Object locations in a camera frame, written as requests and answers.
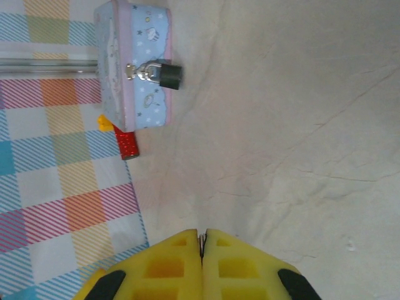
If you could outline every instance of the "metal rod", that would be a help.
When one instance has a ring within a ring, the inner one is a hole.
[[[98,62],[77,59],[0,59],[1,74],[16,73],[96,73]]]

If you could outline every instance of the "yellow plastic part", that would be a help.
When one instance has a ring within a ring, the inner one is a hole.
[[[299,273],[225,232],[208,229],[202,260],[203,299],[291,300],[278,276],[282,268]]]
[[[99,124],[100,131],[114,130],[113,124],[110,121],[108,121],[108,119],[103,114],[98,117],[97,123]]]
[[[84,300],[101,276],[117,270],[126,277],[113,300],[291,300],[278,276],[283,268],[299,273],[214,229],[207,230],[201,262],[198,233],[190,229],[98,271],[74,300]]]

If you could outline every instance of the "plaid tablecloth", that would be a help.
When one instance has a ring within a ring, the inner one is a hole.
[[[104,1],[2,0],[2,57],[95,53]],[[0,80],[0,294],[71,299],[97,268],[148,247],[113,132],[99,132],[99,84]]]

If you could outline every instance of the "yellow object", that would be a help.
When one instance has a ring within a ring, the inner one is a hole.
[[[283,278],[281,271],[294,276]],[[299,274],[214,229],[207,230],[201,257],[198,233],[190,229],[93,274],[73,300],[320,300]],[[122,277],[108,280],[113,275]]]
[[[103,114],[98,117],[97,123],[99,124],[100,131],[114,130],[113,124],[110,121],[108,121],[108,119]]]

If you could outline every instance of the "light blue tin box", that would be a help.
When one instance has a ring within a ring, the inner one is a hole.
[[[104,115],[121,131],[163,126],[182,68],[171,61],[168,9],[112,0],[94,12]]]

